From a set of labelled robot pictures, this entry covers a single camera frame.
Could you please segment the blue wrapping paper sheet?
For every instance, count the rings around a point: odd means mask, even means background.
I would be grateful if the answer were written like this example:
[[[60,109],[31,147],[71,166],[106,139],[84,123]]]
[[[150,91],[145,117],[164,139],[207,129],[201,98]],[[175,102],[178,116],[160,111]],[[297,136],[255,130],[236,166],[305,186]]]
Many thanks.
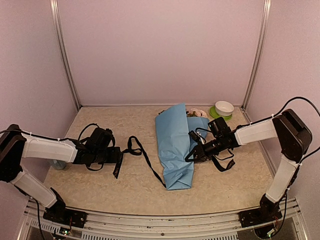
[[[197,145],[189,136],[196,128],[208,128],[206,117],[188,117],[184,103],[169,107],[155,117],[158,157],[163,166],[163,178],[168,191],[192,187],[194,163],[185,157]]]

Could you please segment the fake flower bunch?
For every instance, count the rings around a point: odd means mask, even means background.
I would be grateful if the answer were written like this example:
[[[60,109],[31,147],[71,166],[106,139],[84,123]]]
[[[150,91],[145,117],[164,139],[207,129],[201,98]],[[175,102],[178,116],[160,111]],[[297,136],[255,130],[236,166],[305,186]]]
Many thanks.
[[[158,115],[164,114],[164,113],[170,113],[173,114],[177,112],[178,114],[182,114],[183,109],[181,107],[171,107],[166,110],[162,110],[158,113]],[[209,118],[207,113],[204,110],[198,109],[198,108],[190,108],[185,109],[185,115],[187,118]]]

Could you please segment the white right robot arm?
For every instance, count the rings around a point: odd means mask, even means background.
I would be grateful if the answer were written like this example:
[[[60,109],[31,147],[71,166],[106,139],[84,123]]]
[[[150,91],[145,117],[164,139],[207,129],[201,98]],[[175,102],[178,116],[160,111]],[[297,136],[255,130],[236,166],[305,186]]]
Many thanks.
[[[185,157],[186,162],[204,162],[211,160],[221,171],[225,169],[217,163],[217,156],[225,150],[233,150],[255,142],[278,144],[279,160],[273,180],[265,192],[265,198],[273,204],[278,203],[294,182],[294,175],[301,166],[303,158],[310,147],[313,135],[307,125],[293,109],[286,109],[277,116],[270,116],[232,130],[223,117],[208,123],[208,131],[214,139],[203,143],[196,130],[189,136],[196,145]]]

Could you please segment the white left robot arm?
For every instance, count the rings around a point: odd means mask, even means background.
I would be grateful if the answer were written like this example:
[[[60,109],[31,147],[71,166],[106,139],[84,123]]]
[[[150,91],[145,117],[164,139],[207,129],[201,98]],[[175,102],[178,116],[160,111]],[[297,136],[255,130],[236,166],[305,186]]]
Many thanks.
[[[25,168],[22,161],[27,159],[43,160],[49,164],[84,165],[90,169],[92,164],[119,166],[123,153],[116,146],[113,132],[97,124],[90,136],[77,138],[38,135],[22,130],[17,124],[11,124],[0,132],[0,180],[35,199],[63,223],[70,218],[64,200],[56,190],[46,187]]]

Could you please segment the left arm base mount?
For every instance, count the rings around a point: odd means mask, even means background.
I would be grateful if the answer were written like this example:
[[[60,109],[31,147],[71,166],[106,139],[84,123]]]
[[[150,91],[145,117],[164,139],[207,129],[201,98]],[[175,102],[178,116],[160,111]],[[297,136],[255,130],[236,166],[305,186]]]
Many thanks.
[[[43,214],[45,220],[68,225],[69,227],[84,228],[88,214],[84,211],[74,210],[66,207],[62,197],[52,187],[50,188],[56,196],[56,202],[51,207],[46,207]]]

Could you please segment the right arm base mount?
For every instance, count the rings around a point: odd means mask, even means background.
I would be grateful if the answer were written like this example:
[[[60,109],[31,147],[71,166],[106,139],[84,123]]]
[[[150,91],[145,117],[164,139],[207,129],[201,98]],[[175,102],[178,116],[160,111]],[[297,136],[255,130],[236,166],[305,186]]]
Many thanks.
[[[243,210],[238,213],[241,227],[246,228],[272,222],[276,218],[281,219],[283,215],[279,204],[280,201],[272,202],[264,194],[260,199],[258,208]]]

